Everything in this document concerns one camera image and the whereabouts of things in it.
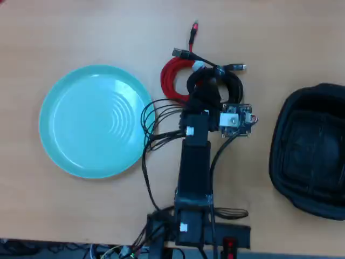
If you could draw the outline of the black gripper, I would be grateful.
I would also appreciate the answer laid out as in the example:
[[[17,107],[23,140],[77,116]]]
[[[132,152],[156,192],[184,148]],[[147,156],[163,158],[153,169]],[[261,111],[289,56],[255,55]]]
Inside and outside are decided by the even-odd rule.
[[[195,85],[192,94],[189,95],[188,107],[195,113],[207,113],[208,128],[210,132],[219,131],[219,118],[222,105],[221,97],[216,79],[208,81],[206,88],[205,82],[199,82]]]

